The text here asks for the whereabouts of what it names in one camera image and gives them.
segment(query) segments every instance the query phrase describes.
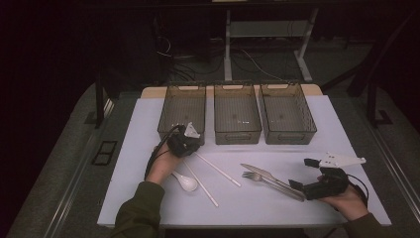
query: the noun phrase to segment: translucent plastic bin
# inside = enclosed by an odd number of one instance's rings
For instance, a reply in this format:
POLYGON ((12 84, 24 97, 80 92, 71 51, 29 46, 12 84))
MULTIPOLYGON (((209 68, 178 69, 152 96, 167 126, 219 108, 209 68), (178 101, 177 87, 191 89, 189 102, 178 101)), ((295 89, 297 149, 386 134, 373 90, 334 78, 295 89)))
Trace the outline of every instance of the translucent plastic bin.
POLYGON ((251 82, 215 83, 214 128, 217 145, 259 142, 262 125, 254 85, 251 82))
POLYGON ((162 139, 176 125, 192 126, 204 145, 206 118, 206 84, 204 82, 175 82, 166 90, 157 131, 162 139))
POLYGON ((259 101, 267 144, 310 143, 317 128, 300 84, 262 82, 259 101))

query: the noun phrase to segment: sleeve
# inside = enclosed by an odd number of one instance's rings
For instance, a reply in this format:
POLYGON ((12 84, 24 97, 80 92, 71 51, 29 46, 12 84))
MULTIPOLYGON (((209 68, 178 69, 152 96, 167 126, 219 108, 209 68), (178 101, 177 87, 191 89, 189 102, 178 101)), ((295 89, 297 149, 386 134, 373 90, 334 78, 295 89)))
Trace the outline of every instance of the sleeve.
POLYGON ((121 205, 112 238, 158 237, 163 188, 149 181, 139 184, 134 197, 121 205))
POLYGON ((354 221, 349 221, 344 224, 344 228, 349 235, 349 238, 396 238, 398 237, 391 229, 391 227, 383 227, 374 218, 373 214, 369 213, 354 221))

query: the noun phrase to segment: hand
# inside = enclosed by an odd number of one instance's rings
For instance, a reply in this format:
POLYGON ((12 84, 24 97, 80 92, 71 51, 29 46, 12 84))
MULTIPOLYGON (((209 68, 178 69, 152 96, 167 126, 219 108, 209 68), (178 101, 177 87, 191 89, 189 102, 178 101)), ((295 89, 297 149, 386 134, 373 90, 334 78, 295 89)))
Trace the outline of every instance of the hand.
POLYGON ((361 196, 351 185, 339 195, 323 197, 319 200, 336 207, 349 221, 368 214, 368 208, 362 201, 361 196))
POLYGON ((162 184, 182 160, 183 158, 179 158, 171 153, 167 144, 164 143, 157 152, 157 158, 146 177, 146 181, 162 184))

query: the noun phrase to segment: person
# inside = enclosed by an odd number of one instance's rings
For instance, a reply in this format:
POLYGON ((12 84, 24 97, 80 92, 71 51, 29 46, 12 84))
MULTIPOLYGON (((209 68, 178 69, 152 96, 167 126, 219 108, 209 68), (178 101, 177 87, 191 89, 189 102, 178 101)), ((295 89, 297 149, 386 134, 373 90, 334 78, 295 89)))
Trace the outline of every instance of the person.
MULTIPOLYGON (((120 207, 111 237, 158 237, 160 204, 164 196, 161 185, 182 159, 172 154, 167 144, 163 144, 157 154, 159 156, 145 181, 139 183, 134 197, 120 207)), ((358 192, 350 185, 340 195, 319 200, 337 208, 348 220, 344 228, 350 238, 396 237, 369 213, 358 192)))

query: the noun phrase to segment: white plastic spoon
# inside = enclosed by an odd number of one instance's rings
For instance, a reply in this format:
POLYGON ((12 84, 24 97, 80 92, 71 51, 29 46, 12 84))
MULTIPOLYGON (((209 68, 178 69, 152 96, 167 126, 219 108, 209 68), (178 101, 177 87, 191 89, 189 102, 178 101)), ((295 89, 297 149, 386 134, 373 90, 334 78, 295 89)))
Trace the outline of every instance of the white plastic spoon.
POLYGON ((196 179, 180 175, 177 172, 172 172, 172 174, 178 179, 184 190, 193 191, 198 187, 198 182, 196 179))

